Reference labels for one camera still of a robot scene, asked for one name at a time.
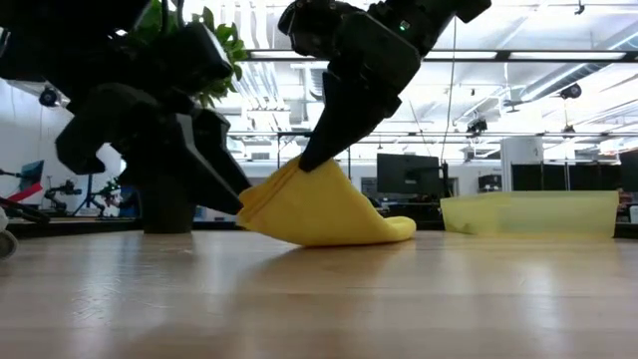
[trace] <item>yellow plastic bin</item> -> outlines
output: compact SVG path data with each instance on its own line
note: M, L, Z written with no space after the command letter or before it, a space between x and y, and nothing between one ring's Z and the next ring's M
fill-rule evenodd
M445 198L446 230L478 235L614 235L616 191L514 191Z

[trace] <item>wooden table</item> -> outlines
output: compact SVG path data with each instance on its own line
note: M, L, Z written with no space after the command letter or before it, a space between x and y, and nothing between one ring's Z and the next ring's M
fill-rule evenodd
M0 355L635 359L637 283L638 243L612 240L32 239L0 263Z

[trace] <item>desk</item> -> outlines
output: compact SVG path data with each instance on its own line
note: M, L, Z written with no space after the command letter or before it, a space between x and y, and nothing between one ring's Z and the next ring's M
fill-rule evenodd
M26 240L0 263L3 357L638 355L638 243L419 232L297 249L258 234Z

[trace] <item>red object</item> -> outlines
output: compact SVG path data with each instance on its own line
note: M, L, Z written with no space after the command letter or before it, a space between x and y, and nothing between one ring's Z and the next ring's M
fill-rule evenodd
M42 185L39 183L35 183L32 186L28 187L27 189L9 196L7 199L12 200L14 202L19 202L21 200L25 200L26 198L32 196L33 194L39 192L40 190L42 190Z

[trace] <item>yellow towel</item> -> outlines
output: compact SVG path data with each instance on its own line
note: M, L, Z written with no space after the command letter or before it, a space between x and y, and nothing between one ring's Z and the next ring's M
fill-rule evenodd
M383 219L334 160L309 174L298 163L290 161L239 196L239 225L305 246L397 242L417 230L407 217Z

